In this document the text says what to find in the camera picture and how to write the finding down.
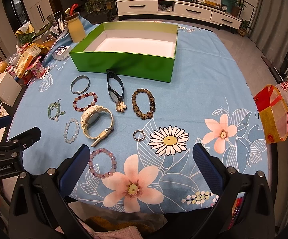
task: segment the yellow jar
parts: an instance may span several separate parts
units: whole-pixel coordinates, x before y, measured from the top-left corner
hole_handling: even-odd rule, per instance
[[[69,33],[71,35],[72,41],[78,43],[83,40],[86,36],[83,25],[79,19],[79,14],[74,13],[70,16],[67,16],[65,20],[68,23]]]

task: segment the blue tablecloth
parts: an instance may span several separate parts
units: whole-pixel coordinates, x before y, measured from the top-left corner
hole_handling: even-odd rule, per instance
[[[82,19],[89,33],[95,26]],[[55,45],[71,45],[70,36]],[[10,129],[13,137],[32,127],[41,129],[41,139],[24,151],[24,166],[32,174],[44,173],[50,167],[71,157],[90,139],[82,131],[77,139],[64,142],[65,124],[71,118],[80,121],[81,112],[73,109],[76,95],[70,91],[71,82],[79,75],[91,80],[88,92],[98,95],[97,105],[109,108],[115,119],[115,130],[97,146],[107,148],[116,156],[117,168],[112,177],[98,179],[85,168],[71,196],[99,207],[121,212],[174,213],[205,208],[216,203],[197,168],[192,148],[196,142],[212,156],[239,172],[254,174],[262,170],[268,175],[267,151],[264,133],[253,96],[236,62],[215,33],[205,29],[179,25],[176,58],[171,83],[121,76],[124,83],[124,114],[115,111],[111,101],[106,74],[78,72],[71,58],[53,60],[47,56],[49,72],[43,80],[35,80],[28,87]],[[75,90],[87,84],[81,80]],[[121,92],[117,82],[112,87]],[[138,88],[146,88],[155,97],[154,118],[141,120],[132,110],[131,97]],[[65,115],[55,122],[48,119],[50,103],[61,99]],[[79,107],[90,104],[91,99],[78,101]],[[149,110],[146,94],[137,96],[143,112]],[[104,114],[90,133],[97,136],[110,123]],[[133,132],[142,129],[145,140],[136,142]],[[69,128],[71,138],[75,126]],[[111,160],[105,154],[94,158],[95,169],[105,173]]]

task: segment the green box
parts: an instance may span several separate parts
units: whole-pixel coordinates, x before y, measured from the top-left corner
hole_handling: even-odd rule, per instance
[[[70,56],[82,72],[102,72],[170,82],[177,25],[156,22],[108,22],[92,30]]]

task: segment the brown beaded bracelet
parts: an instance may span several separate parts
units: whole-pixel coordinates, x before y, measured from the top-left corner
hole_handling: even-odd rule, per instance
[[[147,114],[142,113],[139,109],[139,107],[136,104],[136,96],[138,93],[144,92],[148,95],[149,98],[149,105],[150,105],[150,111],[147,112]],[[134,94],[132,95],[132,104],[133,104],[133,110],[136,113],[138,117],[141,119],[151,119],[153,117],[153,112],[156,110],[155,108],[155,98],[153,97],[152,93],[148,91],[147,89],[137,89]]]

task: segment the printed pink flower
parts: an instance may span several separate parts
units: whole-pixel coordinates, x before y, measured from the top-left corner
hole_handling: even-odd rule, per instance
[[[214,149],[217,153],[222,154],[225,151],[225,140],[229,141],[228,137],[232,137],[237,133],[237,127],[230,125],[228,127],[228,116],[223,114],[220,116],[219,123],[214,119],[206,119],[207,127],[212,131],[207,133],[203,138],[203,143],[207,144],[213,139],[217,138]]]
[[[139,157],[131,155],[124,163],[124,173],[115,172],[113,176],[101,179],[103,184],[114,190],[103,201],[104,206],[113,207],[124,197],[126,212],[139,212],[137,199],[147,204],[160,204],[164,196],[158,190],[148,188],[158,175],[158,168],[147,166],[138,173]]]

